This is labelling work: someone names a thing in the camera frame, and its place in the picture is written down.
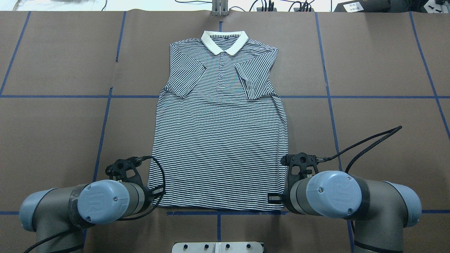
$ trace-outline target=black cable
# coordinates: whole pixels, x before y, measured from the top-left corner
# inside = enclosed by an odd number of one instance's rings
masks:
[[[365,148],[363,151],[359,152],[359,154],[357,154],[347,165],[347,168],[345,169],[345,173],[348,173],[351,166],[356,162],[356,160],[358,160],[358,158],[360,158],[363,154],[367,153],[367,151],[373,149],[376,145],[380,144],[382,141],[384,141],[385,139],[391,137],[393,134],[397,133],[400,129],[402,128],[402,126],[398,126],[396,128],[394,128],[391,132],[389,132],[388,134],[386,134],[385,136],[383,136],[382,138],[378,139],[378,141],[375,141],[374,143],[372,143],[369,147]]]
[[[103,8],[102,8],[102,10],[101,11],[103,11],[105,8],[106,8],[106,4],[108,3],[108,0],[106,0],[106,2],[105,2],[105,6],[103,6]]]
[[[195,3],[195,2],[206,3],[206,4],[212,4],[212,2],[206,2],[206,1],[187,1],[187,2],[181,2],[181,1],[175,0],[175,2],[177,2],[177,3],[182,3],[182,4],[186,4],[186,3]]]
[[[299,4],[300,4],[300,8],[302,7],[302,2],[300,2],[300,1],[295,1],[295,2],[293,2],[293,3],[291,4],[291,7],[289,7],[289,10],[288,10],[288,12],[290,12],[290,11],[291,11],[291,9],[292,9],[292,6],[294,6],[294,4],[296,4],[296,3],[299,3]]]
[[[32,251],[34,248],[36,248],[37,246],[39,246],[39,245],[41,245],[41,244],[43,244],[43,243],[46,243],[46,242],[48,242],[48,241],[50,241],[50,240],[52,240],[52,239],[55,239],[56,237],[60,237],[60,236],[63,236],[63,235],[68,235],[68,234],[70,234],[70,233],[72,233],[72,232],[75,232],[75,231],[77,231],[77,230],[78,230],[77,228],[72,227],[72,228],[70,228],[70,229],[68,229],[68,230],[66,230],[66,231],[59,232],[59,233],[57,233],[57,234],[54,234],[54,235],[52,235],[52,236],[49,236],[49,237],[47,237],[47,238],[45,238],[45,239],[42,239],[42,240],[38,241],[37,243],[33,244],[32,246],[30,246],[29,248],[27,248],[27,250],[25,250],[23,253],[29,253],[29,252]]]
[[[256,4],[257,1],[258,1],[258,0],[255,0],[255,1],[253,2],[253,4],[250,6],[250,10],[249,10],[249,11],[252,11],[252,8],[253,8],[253,6]]]
[[[300,9],[298,9],[298,11],[305,11],[307,8],[307,5],[309,5],[308,1],[305,0],[305,2],[303,3],[303,5],[300,6]]]
[[[371,140],[371,139],[373,139],[373,138],[376,138],[376,137],[379,137],[379,136],[388,134],[388,133],[394,131],[395,129],[397,129],[397,127],[396,127],[396,128],[392,128],[391,130],[384,131],[384,132],[379,133],[379,134],[372,135],[372,136],[369,137],[369,138],[366,138],[366,139],[364,139],[364,140],[362,140],[362,141],[359,141],[359,142],[353,144],[352,146],[350,146],[350,147],[344,149],[343,151],[337,153],[336,155],[334,155],[334,156],[332,156],[332,157],[327,157],[327,158],[325,158],[324,162],[331,161],[331,160],[335,159],[336,157],[342,155],[343,153],[347,152],[348,150],[351,150],[352,148],[354,148],[354,147],[356,147],[356,146],[358,146],[358,145],[361,145],[361,144],[363,144],[364,142],[369,141],[369,140]]]
[[[233,6],[233,7],[230,7],[230,9],[232,9],[232,8],[239,8],[239,9],[241,9],[241,10],[245,11],[244,9],[242,9],[242,8],[241,8],[241,7],[239,7],[239,6]]]
[[[163,169],[162,169],[162,167],[161,167],[161,164],[158,162],[158,160],[157,160],[155,157],[153,157],[153,156],[151,156],[151,155],[149,155],[149,156],[144,156],[143,158],[146,158],[146,159],[152,159],[153,161],[156,162],[156,164],[157,164],[158,167],[159,167],[159,170],[161,171],[161,175],[162,175],[162,187],[163,187],[163,189],[165,190],[165,189],[166,189],[166,176],[165,176],[164,171],[163,171]],[[118,221],[133,221],[133,220],[137,220],[137,219],[140,219],[140,218],[142,218],[142,217],[144,217],[144,216],[149,215],[149,214],[150,214],[151,212],[153,212],[153,210],[155,210],[155,208],[159,205],[159,202],[161,202],[162,196],[163,196],[163,195],[160,195],[160,196],[159,196],[158,201],[156,202],[156,204],[155,204],[155,205],[152,207],[152,209],[150,209],[148,212],[146,212],[146,213],[144,213],[144,214],[142,214],[142,215],[136,216],[136,217],[118,219]]]

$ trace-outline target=shirt collar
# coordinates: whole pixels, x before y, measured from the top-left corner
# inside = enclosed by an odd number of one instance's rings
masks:
[[[223,50],[220,48],[212,39],[211,35],[238,35],[239,38],[235,41],[235,43],[228,48],[227,50]],[[227,52],[229,55],[235,55],[248,41],[248,36],[244,31],[240,32],[211,32],[205,31],[202,35],[202,42],[205,46],[215,55],[218,55],[222,52]]]

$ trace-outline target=shirt sleeve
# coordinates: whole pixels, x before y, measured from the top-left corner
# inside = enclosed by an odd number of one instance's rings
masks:
[[[170,46],[170,75],[165,89],[181,98],[194,88],[205,72],[205,65]]]
[[[234,68],[238,73],[248,100],[275,94],[269,75],[270,69],[277,58],[277,53],[278,49],[274,48],[272,51],[235,65]]]

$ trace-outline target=white wall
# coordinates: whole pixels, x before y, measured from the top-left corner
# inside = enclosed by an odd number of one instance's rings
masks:
[[[334,0],[333,9],[338,3],[346,1],[348,0]],[[100,11],[104,7],[105,2],[106,0],[19,0],[16,9],[19,11]],[[274,0],[274,2],[277,11],[288,11],[292,4],[282,0]],[[16,3],[16,0],[0,0],[0,10],[13,10]],[[229,0],[229,7],[239,6],[248,11],[252,3],[253,0]],[[330,4],[330,0],[315,0],[311,6],[316,12],[329,12]],[[261,7],[261,0],[255,4],[252,11],[256,11],[256,7]],[[124,11],[130,9],[150,11],[193,11],[211,10],[211,8],[211,4],[207,3],[182,4],[177,3],[174,0],[108,0],[105,11]]]

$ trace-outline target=polo shirt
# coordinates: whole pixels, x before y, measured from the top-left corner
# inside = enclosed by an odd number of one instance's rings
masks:
[[[152,155],[166,175],[160,206],[280,210],[286,114],[269,79],[277,48],[241,32],[205,31],[170,45]],[[162,184],[151,163],[148,187]]]

